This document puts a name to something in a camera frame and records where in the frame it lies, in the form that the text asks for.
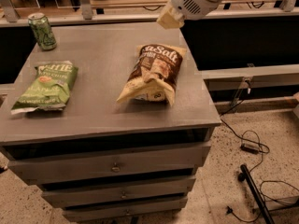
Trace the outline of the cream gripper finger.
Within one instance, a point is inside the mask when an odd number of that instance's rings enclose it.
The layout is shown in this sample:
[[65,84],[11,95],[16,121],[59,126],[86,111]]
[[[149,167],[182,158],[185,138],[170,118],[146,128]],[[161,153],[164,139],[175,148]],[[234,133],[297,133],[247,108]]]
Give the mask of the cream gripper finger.
[[177,11],[171,3],[167,3],[162,9],[157,23],[164,29],[176,29],[184,25],[184,15]]

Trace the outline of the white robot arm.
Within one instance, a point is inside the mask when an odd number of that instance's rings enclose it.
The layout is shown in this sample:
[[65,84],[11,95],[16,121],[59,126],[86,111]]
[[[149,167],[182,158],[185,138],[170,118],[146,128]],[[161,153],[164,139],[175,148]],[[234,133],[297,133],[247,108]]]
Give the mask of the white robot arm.
[[181,28],[186,20],[198,21],[215,10],[222,0],[169,0],[157,23],[164,29]]

